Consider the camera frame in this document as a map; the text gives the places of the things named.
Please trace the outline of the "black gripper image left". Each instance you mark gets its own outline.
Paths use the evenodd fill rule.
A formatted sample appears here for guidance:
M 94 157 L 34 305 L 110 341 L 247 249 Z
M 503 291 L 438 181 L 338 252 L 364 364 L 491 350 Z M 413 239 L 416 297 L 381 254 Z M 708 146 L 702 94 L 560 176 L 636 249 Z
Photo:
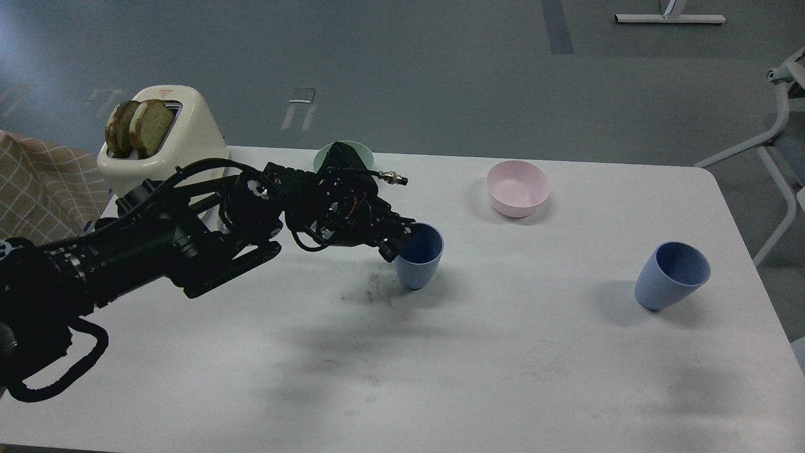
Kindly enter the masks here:
M 408 184 L 394 171 L 322 169 L 319 172 L 277 167 L 277 189 L 287 226 L 305 234 L 314 250 L 367 245 L 393 262 L 419 230 L 419 224 L 394 212 L 379 196 L 379 181 Z

